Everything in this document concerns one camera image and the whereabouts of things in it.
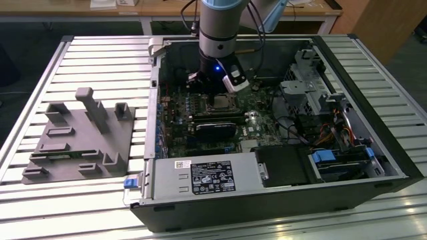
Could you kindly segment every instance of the paper on table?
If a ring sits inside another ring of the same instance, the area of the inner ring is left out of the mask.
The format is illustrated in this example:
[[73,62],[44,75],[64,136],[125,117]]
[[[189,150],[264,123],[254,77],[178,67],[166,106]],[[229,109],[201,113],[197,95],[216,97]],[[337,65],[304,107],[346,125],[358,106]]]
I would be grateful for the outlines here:
[[90,11],[117,9],[116,0],[90,0]]
[[117,0],[120,6],[133,6],[138,3],[138,0]]
[[290,3],[289,5],[297,5],[297,4],[306,4],[310,3],[313,0],[288,0],[288,2]]

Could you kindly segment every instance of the motherboard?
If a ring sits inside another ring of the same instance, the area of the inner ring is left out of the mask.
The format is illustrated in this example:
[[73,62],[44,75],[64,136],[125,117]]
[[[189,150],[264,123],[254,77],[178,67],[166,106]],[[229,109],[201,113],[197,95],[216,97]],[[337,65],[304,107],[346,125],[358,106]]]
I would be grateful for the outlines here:
[[214,96],[182,87],[170,92],[161,97],[169,158],[244,153],[282,144],[269,110],[270,88],[248,87]]

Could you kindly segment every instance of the white sticker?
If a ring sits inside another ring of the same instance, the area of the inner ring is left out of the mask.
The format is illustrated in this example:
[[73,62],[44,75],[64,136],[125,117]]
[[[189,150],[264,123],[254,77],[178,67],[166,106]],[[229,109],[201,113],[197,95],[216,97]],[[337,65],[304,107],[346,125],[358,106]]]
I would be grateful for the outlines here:
[[192,161],[174,161],[174,168],[176,169],[189,169]]
[[137,15],[138,13],[136,11],[120,11],[118,15]]

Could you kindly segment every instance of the gray plastic holder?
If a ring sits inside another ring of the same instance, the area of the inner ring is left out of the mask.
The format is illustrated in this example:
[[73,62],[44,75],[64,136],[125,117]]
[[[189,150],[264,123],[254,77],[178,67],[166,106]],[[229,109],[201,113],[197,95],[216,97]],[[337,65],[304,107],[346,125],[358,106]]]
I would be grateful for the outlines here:
[[89,87],[78,88],[74,98],[85,109],[68,110],[61,102],[46,108],[49,121],[22,171],[22,184],[126,174],[134,108],[126,103],[104,108]]

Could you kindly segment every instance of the power supply label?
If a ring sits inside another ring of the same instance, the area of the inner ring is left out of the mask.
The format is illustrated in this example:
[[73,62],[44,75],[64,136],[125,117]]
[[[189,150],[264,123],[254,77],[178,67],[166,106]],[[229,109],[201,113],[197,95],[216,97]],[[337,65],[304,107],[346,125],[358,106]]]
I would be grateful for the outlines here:
[[190,164],[190,186],[194,195],[236,191],[230,161]]

